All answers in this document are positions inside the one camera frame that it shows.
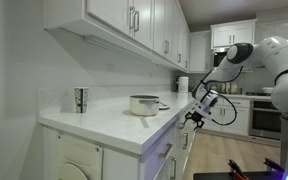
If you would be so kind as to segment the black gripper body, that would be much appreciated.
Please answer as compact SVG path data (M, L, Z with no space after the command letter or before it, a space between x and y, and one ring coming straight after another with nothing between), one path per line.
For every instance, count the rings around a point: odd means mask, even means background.
M192 114L192 120L197 124L201 124L203 123L203 116L198 111L194 111Z

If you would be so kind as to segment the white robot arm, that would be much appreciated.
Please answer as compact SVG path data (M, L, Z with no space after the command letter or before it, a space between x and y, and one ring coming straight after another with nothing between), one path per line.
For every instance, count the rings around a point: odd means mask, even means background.
M272 104L288 118L288 40L279 36L264 39L256 45L236 43L232 45L220 65L210 71L192 91L198 108L188 118L201 128L204 119L210 119L210 109L218 102L219 93L207 88L212 82L231 82L245 67L266 68L274 76L271 93ZM285 171L282 176L288 179L288 150Z

